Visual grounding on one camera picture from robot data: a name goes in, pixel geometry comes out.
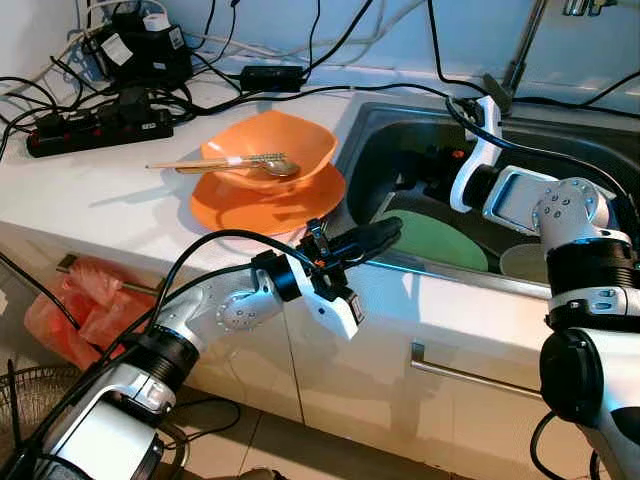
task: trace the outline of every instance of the white cable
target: white cable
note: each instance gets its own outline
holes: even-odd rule
[[[367,46],[352,59],[342,61],[342,62],[337,62],[337,63],[330,62],[330,63],[326,63],[325,65],[346,67],[347,65],[351,65],[357,62],[362,57],[364,57],[369,52],[369,50],[371,50],[371,47],[373,47],[379,40],[381,40],[385,35],[387,35],[387,33],[389,33],[393,29],[393,27],[395,27],[396,24],[400,22],[400,20],[402,20],[407,15],[409,15],[411,12],[413,12],[416,8],[418,8],[423,3],[424,3],[424,0],[415,0],[413,3],[405,5],[400,10],[398,10],[398,12],[382,27],[382,29],[378,30],[377,34],[372,39],[372,41],[368,43]]]
[[[67,44],[62,47],[62,50],[60,50],[57,55],[54,56],[55,59],[60,60],[62,57],[64,57],[64,55],[71,50],[71,47],[73,47],[76,43],[78,43],[80,40],[82,40],[85,37],[85,34],[89,34],[89,33],[93,33],[97,30],[100,30],[104,25],[97,25],[95,27],[92,27],[88,30],[85,30],[83,33],[79,33],[77,35],[74,35],[73,37],[71,37],[71,39],[67,42]],[[43,67],[38,73],[36,73],[35,75],[32,75],[30,78],[28,78],[27,80],[31,80],[32,82],[37,82],[38,80],[40,80],[42,77],[44,77],[46,75],[46,73],[51,70],[51,68],[53,67],[53,63],[49,63],[47,64],[47,66]],[[8,90],[5,90],[4,92],[0,93],[0,96],[5,95],[7,93],[14,93],[17,91],[20,91],[22,89],[26,89],[26,88],[30,88],[29,85],[18,85],[16,87],[10,88]]]
[[[106,7],[108,5],[117,5],[118,3],[131,3],[131,2],[137,2],[137,1],[138,0],[106,0],[104,2],[98,2],[95,5],[89,5],[89,7],[84,9],[84,13],[86,16],[87,13],[89,13],[91,10],[94,10],[96,8]],[[154,5],[157,5],[162,9],[162,13],[164,13],[165,15],[169,14],[169,12],[167,12],[167,7],[165,7],[162,3],[158,2],[157,0],[142,0],[142,1],[146,3],[153,3]]]
[[[374,33],[367,38],[352,38],[352,39],[348,39],[344,45],[365,45],[365,49],[360,52],[357,56],[355,56],[354,58],[348,60],[348,61],[343,61],[343,62],[338,62],[338,63],[325,63],[324,65],[326,66],[340,66],[340,67],[344,67],[350,64],[353,64],[354,62],[360,60],[364,55],[367,54],[367,52],[371,49],[371,47],[373,47],[373,45],[378,42],[380,39],[382,39],[383,37],[385,37],[403,18],[405,18],[409,13],[411,13],[412,11],[414,11],[416,8],[418,8],[421,4],[423,4],[425,2],[425,0],[414,0],[413,2],[405,5],[404,7],[402,7],[400,10],[398,10],[398,12],[391,17],[387,22],[385,22],[384,25],[380,26],[380,21],[383,17],[383,13],[384,13],[384,7],[385,7],[385,2],[386,0],[382,0],[381,2],[381,6],[382,8],[379,11],[379,15],[378,15],[378,23],[376,25],[376,28],[374,30]],[[194,37],[198,37],[198,38],[205,38],[208,40],[213,40],[216,42],[220,42],[220,43],[224,43],[226,42],[226,38],[222,38],[222,37],[217,37],[215,35],[200,35],[200,34],[191,34],[188,33],[188,35],[193,35]],[[320,40],[317,42],[313,43],[314,48],[315,47],[324,47],[324,46],[329,46],[329,45],[334,45],[335,44],[335,40]],[[288,52],[280,52],[280,53],[274,53],[273,50],[272,51],[264,51],[262,50],[262,48],[265,47],[257,47],[257,46],[253,46],[253,45],[247,45],[247,44],[243,44],[241,42],[236,42],[236,41],[231,41],[231,44],[234,46],[239,47],[239,50],[236,50],[234,52],[230,52],[229,54],[225,55],[224,57],[231,57],[234,55],[239,54],[240,52],[242,52],[243,50],[249,51],[249,52],[254,52],[254,53],[258,53],[261,54],[265,57],[268,58],[292,58],[295,59],[299,62],[308,62],[309,59],[306,57],[302,57],[299,56],[298,54],[301,52],[304,52],[306,50],[308,50],[309,46],[308,45],[304,45],[304,46],[299,46],[296,47],[292,50],[289,50]]]
[[[382,0],[380,2],[380,10],[378,11],[378,20],[377,20],[377,24],[376,24],[376,29],[379,28],[380,23],[382,22],[382,18],[384,17],[384,8],[386,5],[386,0]],[[371,38],[373,38],[375,36],[375,34],[377,33],[377,30],[374,31],[374,34],[369,37],[369,38],[354,38],[354,39],[350,39],[347,40],[344,44],[345,45],[362,45],[362,44],[366,44],[368,41],[370,41]],[[196,37],[196,38],[204,38],[205,40],[211,40],[217,43],[225,43],[227,41],[227,39],[225,37],[220,37],[217,35],[202,35],[200,33],[194,33],[194,32],[184,32],[185,35],[189,35],[191,37]],[[318,42],[314,42],[313,46],[316,47],[325,47],[328,45],[333,45],[336,43],[336,40],[321,40]],[[255,53],[259,53],[265,57],[270,57],[270,58],[284,58],[284,57],[294,57],[297,53],[303,52],[305,50],[307,50],[309,48],[309,43],[306,43],[303,46],[300,47],[296,47],[293,50],[290,50],[288,52],[277,52],[274,51],[273,49],[269,49],[269,50],[265,50],[267,47],[261,46],[254,46],[254,45],[249,45],[246,43],[242,43],[242,42],[237,42],[235,40],[231,40],[231,42],[229,42],[230,45],[236,46],[236,47],[241,47],[242,49],[248,51],[248,52],[255,52]]]

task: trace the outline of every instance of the red plastic bag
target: red plastic bag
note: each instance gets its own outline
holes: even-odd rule
[[[25,326],[44,346],[84,370],[100,356],[92,345],[105,349],[153,306],[151,296],[122,288],[124,282],[135,280],[108,262],[80,258],[68,275],[57,277],[50,290],[81,328],[76,330],[43,294],[27,310]]]
[[[49,290],[67,307],[69,313],[80,325],[97,306],[96,302],[66,275],[59,275],[56,284],[49,287]],[[45,347],[83,370],[100,357],[98,352],[80,336],[60,309],[44,294],[38,295],[27,310],[24,325]]]

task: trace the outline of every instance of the countertop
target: countertop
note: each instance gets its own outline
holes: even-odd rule
[[[196,102],[201,105],[213,105],[233,97],[232,90],[205,76],[190,86]],[[146,164],[195,159],[199,155],[199,145],[216,133],[272,108],[325,126],[342,144],[359,105],[366,101],[443,108],[442,100],[437,97],[416,95],[406,90],[376,94],[328,92],[288,102],[250,103],[221,114],[200,117],[177,127],[175,135],[168,139],[40,159],[29,156],[23,134],[13,135],[0,163],[0,227],[11,227],[27,235],[38,233],[68,240],[83,246],[82,253],[105,258],[144,258],[150,269],[166,271],[191,242],[207,232],[189,210],[191,192],[199,176],[180,175],[173,170],[149,170],[145,168]],[[640,122],[628,119],[547,107],[516,106],[514,116],[640,129]],[[334,160],[339,155],[339,148]],[[301,231],[298,231],[278,238],[294,244],[300,235]],[[211,271],[245,263],[263,250],[265,247],[248,240],[225,239],[203,248],[187,261],[187,265],[198,271]],[[443,288],[445,284],[451,285],[454,292],[460,288],[452,282],[433,281],[442,282]],[[507,295],[478,288],[473,290],[480,290],[475,294],[484,296],[506,298]],[[541,324],[544,302],[521,298],[523,306],[539,305],[531,313]],[[527,308],[518,310],[522,314]],[[546,327],[540,325],[539,328],[538,335],[534,336],[533,343],[536,344]],[[523,339],[524,344],[532,347],[530,336],[528,340]]]

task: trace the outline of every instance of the metal spoon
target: metal spoon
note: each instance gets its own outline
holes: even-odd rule
[[[256,162],[252,165],[229,165],[225,167],[179,167],[176,172],[179,173],[207,173],[220,170],[234,170],[240,168],[263,168],[268,174],[275,177],[290,177],[300,170],[300,165],[289,162],[288,160],[267,160],[265,162]]]
[[[175,168],[180,173],[206,173],[241,168],[263,168],[267,173],[276,177],[289,177],[300,170],[300,166],[288,161],[284,154],[248,155],[239,157],[239,159],[240,161],[237,162],[231,162],[229,158],[223,157],[189,163],[156,163],[147,165],[147,168]]]

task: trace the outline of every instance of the faucet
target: faucet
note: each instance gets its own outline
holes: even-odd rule
[[[516,89],[520,84],[522,74],[527,66],[526,58],[529,48],[533,43],[533,39],[538,31],[538,26],[542,20],[548,0],[536,0],[524,31],[520,37],[520,44],[516,52],[516,56],[509,62],[507,71],[499,84],[490,74],[483,75],[485,88],[498,105],[501,112],[506,115],[511,110],[511,103],[515,95]],[[578,17],[589,10],[590,17],[596,17],[602,12],[602,7],[617,5],[617,0],[565,0],[565,6],[562,11],[564,15]]]
[[[566,0],[563,15],[581,17],[589,9],[590,17],[597,17],[602,13],[602,7],[617,5],[617,0]]]

